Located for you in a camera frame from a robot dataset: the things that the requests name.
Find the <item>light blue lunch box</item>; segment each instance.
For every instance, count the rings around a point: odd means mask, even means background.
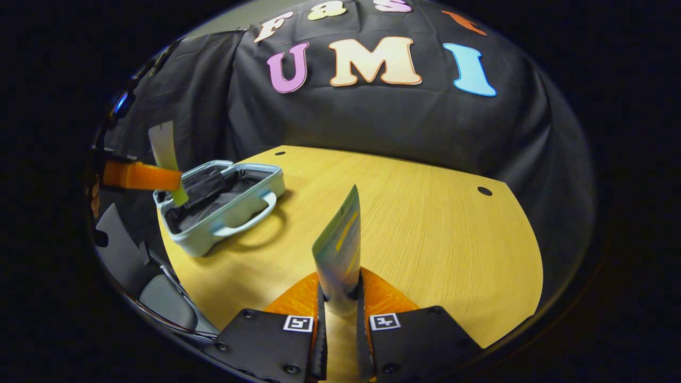
[[[153,193],[156,207],[161,212],[163,225],[168,231],[170,238],[180,245],[190,256],[201,257],[217,242],[252,228],[255,224],[267,217],[276,204],[276,199],[284,194],[284,172],[274,165],[265,164],[236,164],[231,161],[215,160],[206,162],[182,175],[183,183],[205,172],[220,170],[226,177],[229,173],[241,170],[253,170],[256,172],[271,173],[266,178],[258,181],[248,190],[220,207],[209,216],[196,222],[191,227],[181,232],[173,233],[166,221],[166,212],[175,207],[172,197],[163,196],[164,191],[156,190]]]

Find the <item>lunch box handle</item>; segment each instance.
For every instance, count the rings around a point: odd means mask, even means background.
[[[252,228],[255,224],[258,222],[262,221],[263,218],[267,217],[272,210],[274,210],[274,206],[276,205],[276,194],[274,192],[270,191],[269,193],[265,194],[264,196],[261,197],[265,202],[267,202],[267,207],[265,210],[261,211],[260,214],[256,215],[253,219],[249,220],[247,223],[238,226],[237,228],[228,228],[224,227],[221,229],[218,229],[217,231],[213,232],[213,236],[225,238],[231,235],[234,235],[238,232],[242,232],[244,230],[248,230]]]

